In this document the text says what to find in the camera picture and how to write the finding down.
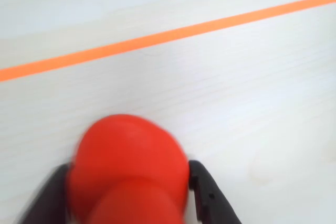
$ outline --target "orange tape line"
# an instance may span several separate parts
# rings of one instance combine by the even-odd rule
[[[92,48],[85,51],[74,52],[55,58],[35,61],[19,66],[0,69],[0,81],[12,80],[31,74],[41,73],[49,70],[63,68],[86,61],[96,60],[107,56],[120,54],[144,47],[182,39],[194,35],[208,33],[219,29],[237,26],[265,18],[271,18],[287,13],[313,8],[321,5],[335,3],[336,0],[301,0],[289,4],[279,5],[250,13],[239,14],[232,17],[221,18],[192,26],[186,26],[162,33],[148,35],[136,39],[130,39],[107,46]]]

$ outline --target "light wood grain surface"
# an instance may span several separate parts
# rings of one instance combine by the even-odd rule
[[[292,1],[0,0],[0,66]],[[335,17],[331,4],[0,83],[0,223],[116,113],[175,135],[242,223],[335,223]]]

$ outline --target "wooden table surface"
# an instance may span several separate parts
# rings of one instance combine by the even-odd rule
[[[25,65],[295,1],[0,0],[0,223],[116,113],[176,136],[242,223],[336,223],[335,0],[50,71]]]

